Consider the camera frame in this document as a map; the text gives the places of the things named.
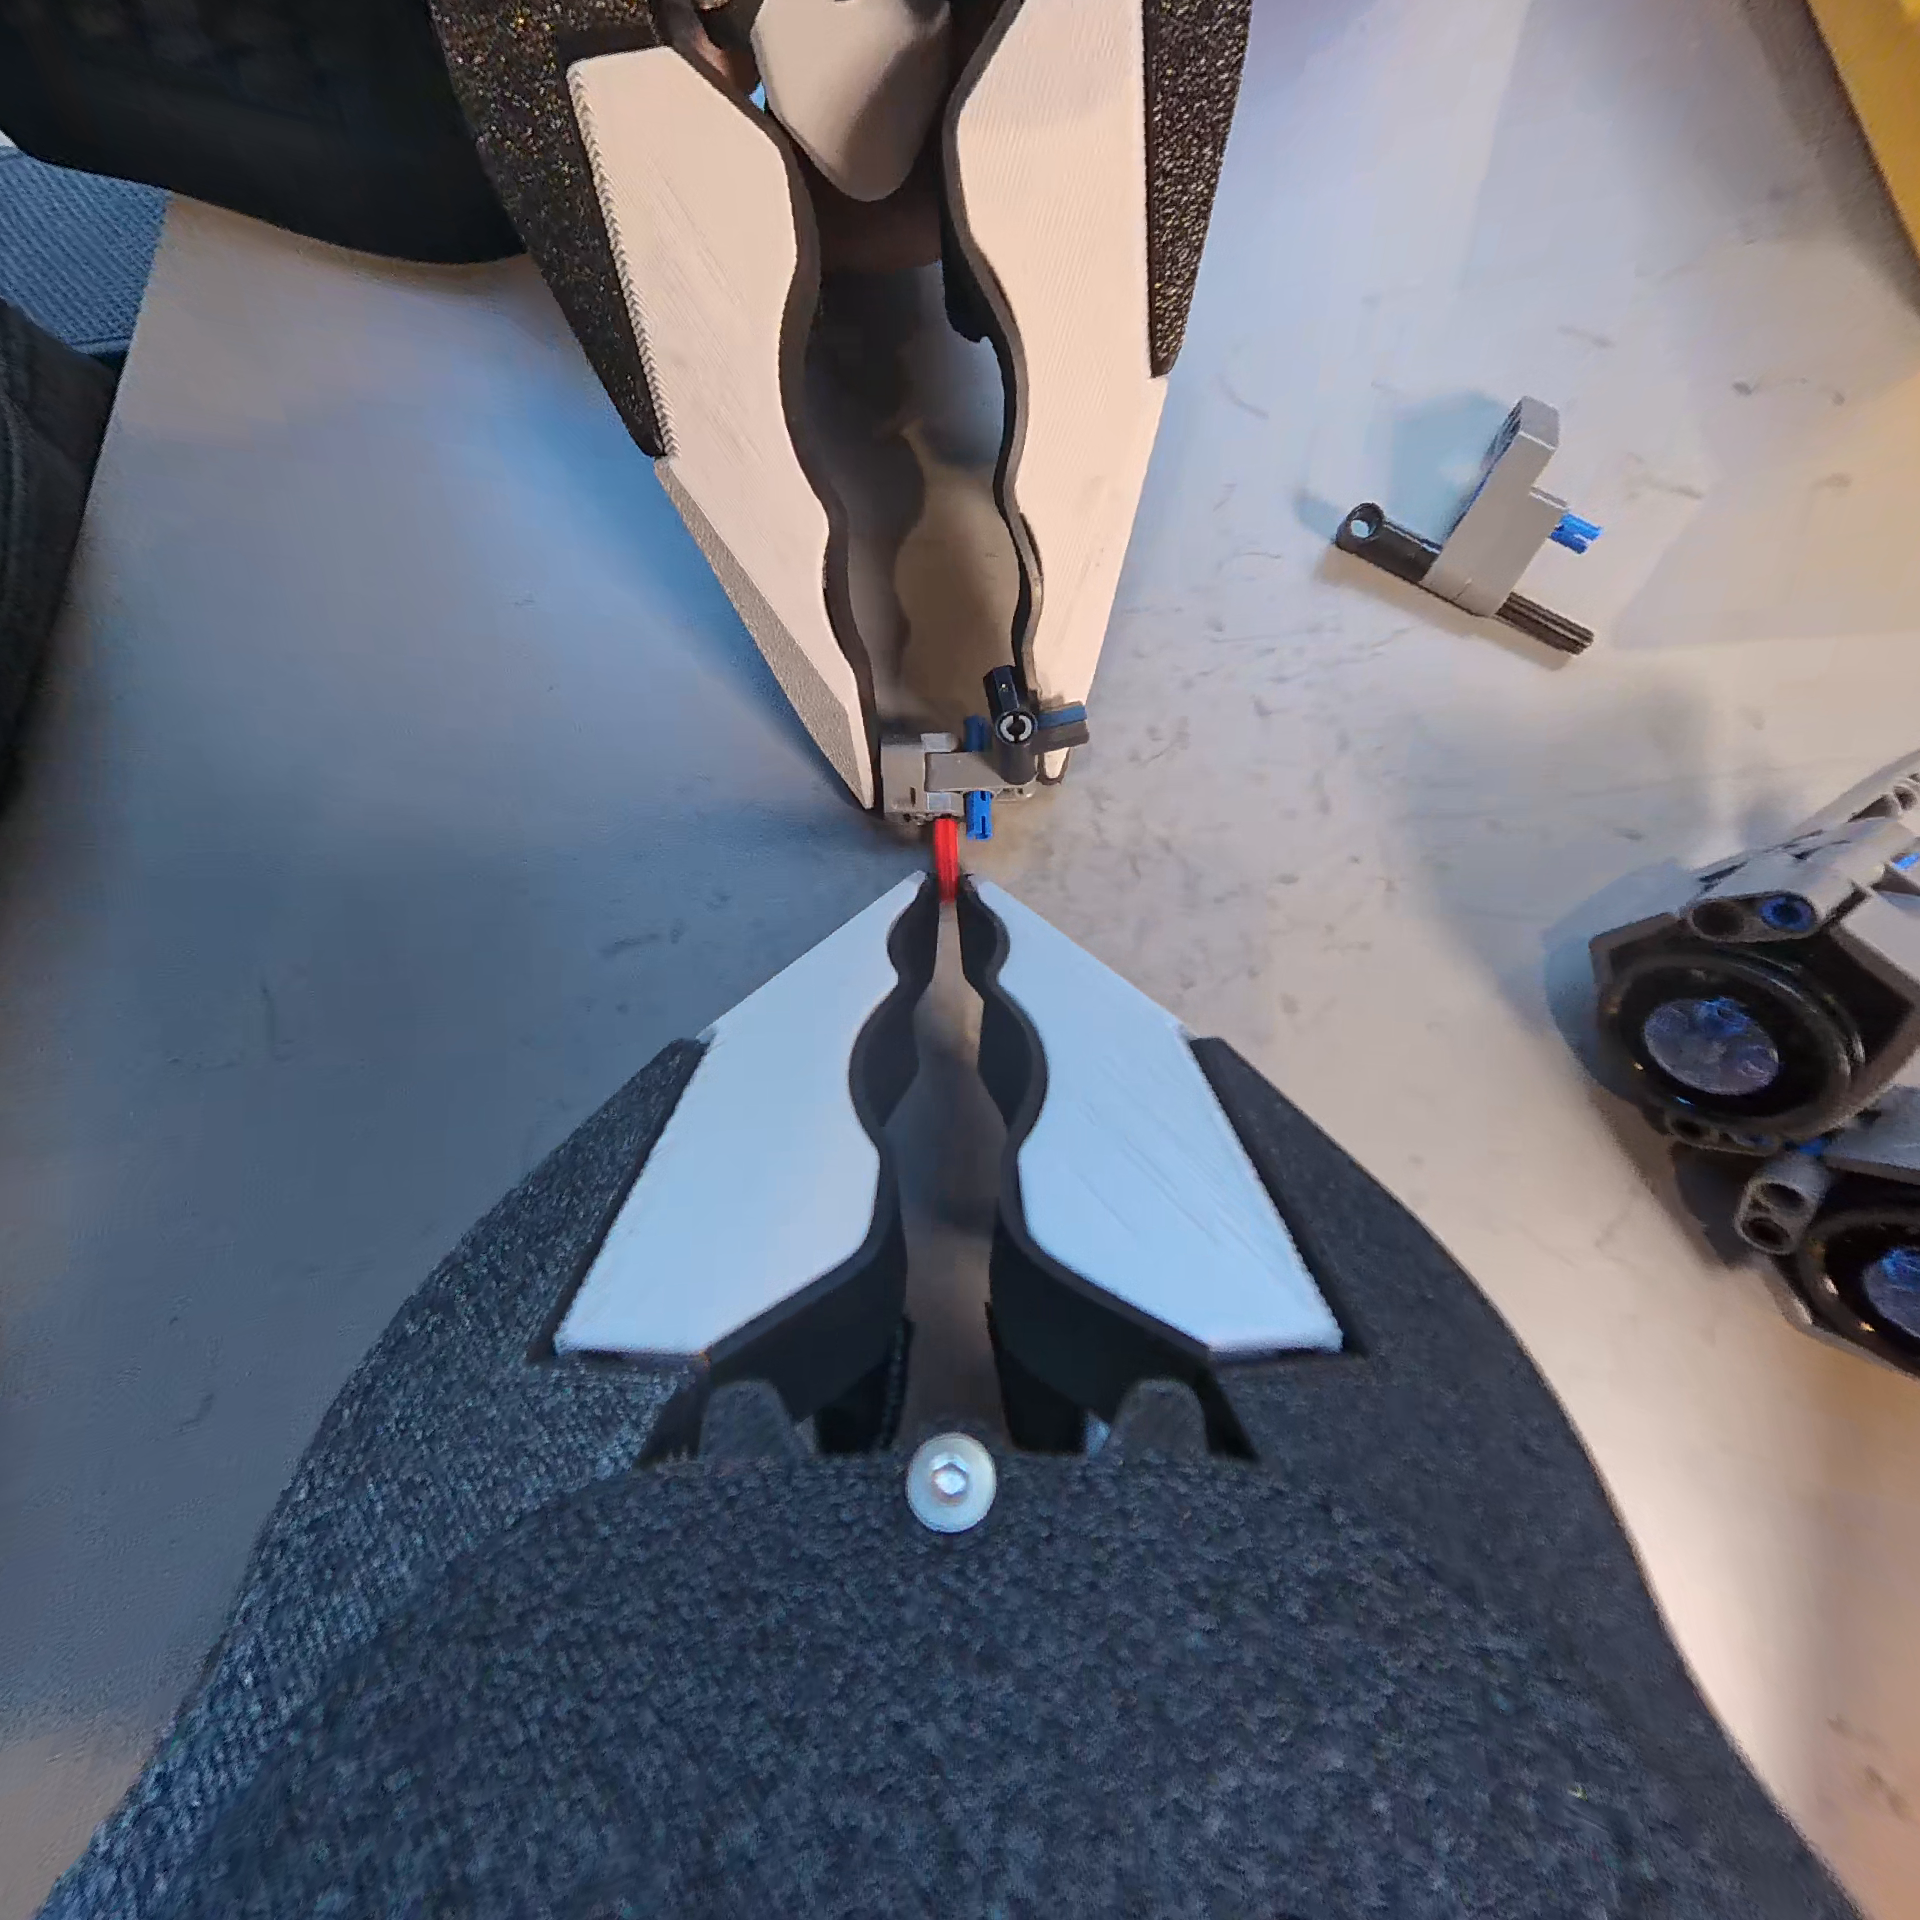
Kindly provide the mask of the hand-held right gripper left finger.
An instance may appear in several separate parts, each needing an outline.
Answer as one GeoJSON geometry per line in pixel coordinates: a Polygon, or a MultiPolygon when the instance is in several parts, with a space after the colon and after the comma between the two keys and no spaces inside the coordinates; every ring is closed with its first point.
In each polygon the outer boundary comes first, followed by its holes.
{"type": "Polygon", "coordinates": [[[905,1304],[884,1128],[919,1071],[933,878],[900,881],[699,1036],[561,1316],[568,1356],[868,1375],[905,1304]]]}

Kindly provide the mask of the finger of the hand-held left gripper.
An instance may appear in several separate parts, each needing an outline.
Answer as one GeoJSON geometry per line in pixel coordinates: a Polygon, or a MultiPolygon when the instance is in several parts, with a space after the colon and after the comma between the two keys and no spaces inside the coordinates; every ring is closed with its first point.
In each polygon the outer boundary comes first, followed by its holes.
{"type": "Polygon", "coordinates": [[[803,727],[873,809],[848,516],[804,420],[821,246],[796,153],[671,46],[573,63],[570,99],[656,408],[663,491],[803,727]]]}
{"type": "Polygon", "coordinates": [[[1085,704],[1160,435],[1145,252],[1145,34],[1135,2],[1007,4],[951,99],[946,184],[1012,404],[1000,507],[1015,664],[1057,753],[1085,704]]]}

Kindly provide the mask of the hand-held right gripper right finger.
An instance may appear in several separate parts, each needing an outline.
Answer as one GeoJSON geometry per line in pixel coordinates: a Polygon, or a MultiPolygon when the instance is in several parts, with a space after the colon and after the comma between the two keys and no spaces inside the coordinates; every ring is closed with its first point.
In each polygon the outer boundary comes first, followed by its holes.
{"type": "Polygon", "coordinates": [[[1200,1363],[1339,1354],[1185,1023],[993,881],[962,883],[961,934],[1017,1260],[1200,1363]]]}

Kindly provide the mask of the black connector with blue pins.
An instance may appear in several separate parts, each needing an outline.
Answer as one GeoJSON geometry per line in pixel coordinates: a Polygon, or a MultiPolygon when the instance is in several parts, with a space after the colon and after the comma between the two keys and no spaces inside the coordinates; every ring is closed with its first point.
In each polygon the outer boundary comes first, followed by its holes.
{"type": "Polygon", "coordinates": [[[1024,803],[1065,779],[1072,750],[1088,745],[1084,704],[1037,707],[1011,666],[983,680],[987,712],[975,713],[962,734],[962,825],[970,841],[994,832],[996,803],[1024,803]]]}

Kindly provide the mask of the person's left forearm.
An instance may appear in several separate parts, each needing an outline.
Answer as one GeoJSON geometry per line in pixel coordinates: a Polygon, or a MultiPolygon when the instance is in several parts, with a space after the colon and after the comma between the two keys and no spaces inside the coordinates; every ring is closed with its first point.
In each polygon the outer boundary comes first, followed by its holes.
{"type": "Polygon", "coordinates": [[[3,127],[40,161],[341,249],[522,252],[426,2],[4,2],[3,127]]]}

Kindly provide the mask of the grey desk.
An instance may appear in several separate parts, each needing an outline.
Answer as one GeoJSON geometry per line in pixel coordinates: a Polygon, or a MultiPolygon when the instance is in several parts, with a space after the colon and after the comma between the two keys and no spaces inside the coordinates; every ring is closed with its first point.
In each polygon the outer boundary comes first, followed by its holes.
{"type": "MultiPolygon", "coordinates": [[[[1257,4],[1088,762],[983,867],[1231,1040],[1568,1404],[1701,1688],[1915,1916],[1915,1384],[1577,1064],[1633,886],[1915,748],[1915,263],[1804,4],[1257,4]],[[1600,527],[1442,542],[1523,399],[1600,527]]],[[[915,855],[522,262],[176,203],[4,812],[4,1916],[405,1296],[915,855]]]]}

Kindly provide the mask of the blue-grey cloth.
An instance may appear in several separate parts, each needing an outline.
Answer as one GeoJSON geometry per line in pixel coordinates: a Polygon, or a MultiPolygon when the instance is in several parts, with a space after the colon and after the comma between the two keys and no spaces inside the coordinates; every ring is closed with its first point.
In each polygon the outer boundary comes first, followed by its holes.
{"type": "Polygon", "coordinates": [[[127,360],[170,198],[3,147],[3,299],[77,352],[127,360]]]}

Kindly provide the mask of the grey beam with black axle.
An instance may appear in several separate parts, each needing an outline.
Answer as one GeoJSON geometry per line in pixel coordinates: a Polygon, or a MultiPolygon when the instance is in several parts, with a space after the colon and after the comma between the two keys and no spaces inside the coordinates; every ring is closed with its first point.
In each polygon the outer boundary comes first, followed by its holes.
{"type": "Polygon", "coordinates": [[[1523,396],[1513,404],[1442,542],[1416,536],[1365,500],[1341,516],[1332,547],[1465,615],[1490,618],[1562,656],[1581,656],[1593,632],[1521,591],[1521,577],[1543,547],[1584,556],[1600,537],[1595,522],[1541,488],[1562,442],[1560,420],[1548,401],[1523,396]]]}

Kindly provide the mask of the grey twin engine toy assembly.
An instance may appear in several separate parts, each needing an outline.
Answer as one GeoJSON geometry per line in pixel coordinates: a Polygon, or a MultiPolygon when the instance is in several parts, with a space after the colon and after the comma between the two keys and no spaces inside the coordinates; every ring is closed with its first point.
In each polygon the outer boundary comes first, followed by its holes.
{"type": "Polygon", "coordinates": [[[1674,1146],[1751,1160],[1741,1243],[1812,1334],[1917,1375],[1917,756],[1592,937],[1600,1056],[1674,1146]]]}

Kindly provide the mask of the yellow storage bin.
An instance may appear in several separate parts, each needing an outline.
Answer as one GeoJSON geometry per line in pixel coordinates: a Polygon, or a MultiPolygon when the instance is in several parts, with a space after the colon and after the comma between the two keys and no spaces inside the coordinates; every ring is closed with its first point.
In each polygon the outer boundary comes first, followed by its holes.
{"type": "Polygon", "coordinates": [[[1917,252],[1917,2],[1809,2],[1809,11],[1917,252]]]}

